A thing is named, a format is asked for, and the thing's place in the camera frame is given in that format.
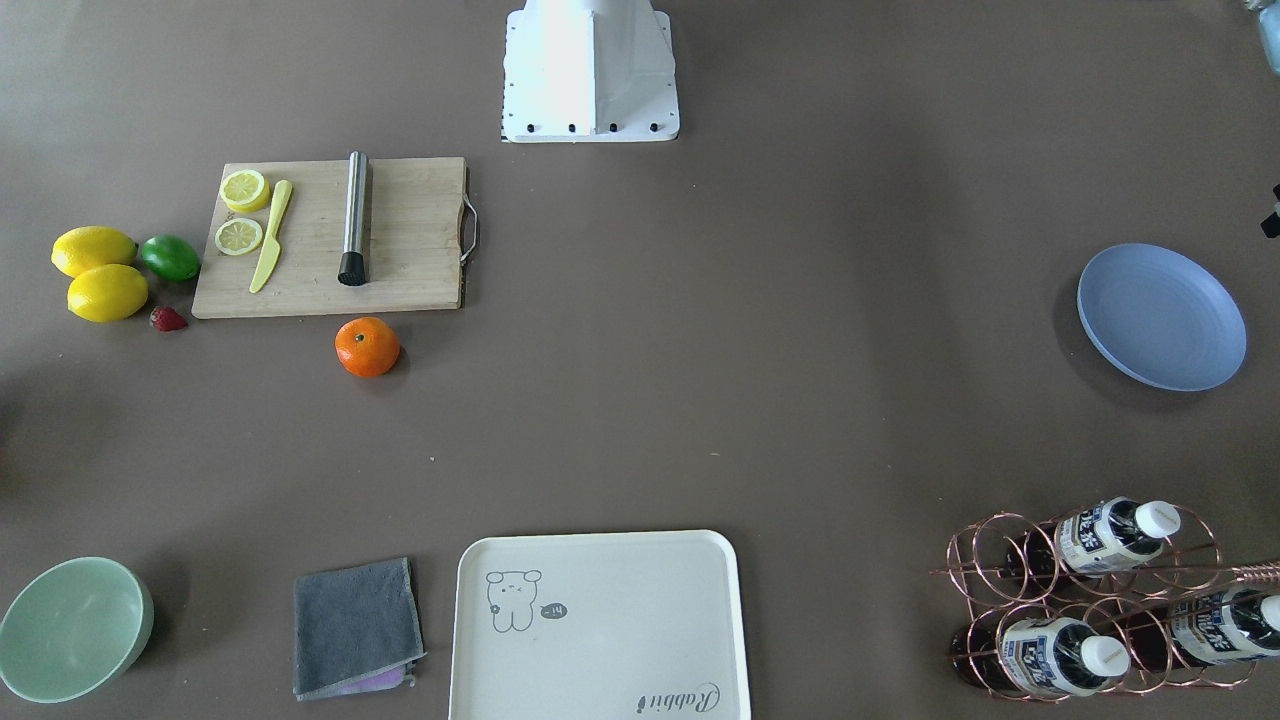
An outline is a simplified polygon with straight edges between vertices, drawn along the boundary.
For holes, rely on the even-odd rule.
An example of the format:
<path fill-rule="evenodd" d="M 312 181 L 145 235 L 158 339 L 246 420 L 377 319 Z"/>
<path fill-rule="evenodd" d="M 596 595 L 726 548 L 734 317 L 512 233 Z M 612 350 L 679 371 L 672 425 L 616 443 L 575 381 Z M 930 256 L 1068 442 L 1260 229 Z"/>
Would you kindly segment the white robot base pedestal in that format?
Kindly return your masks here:
<path fill-rule="evenodd" d="M 506 18 L 503 69 L 508 143 L 678 137 L 671 18 L 649 1 L 527 1 Z"/>

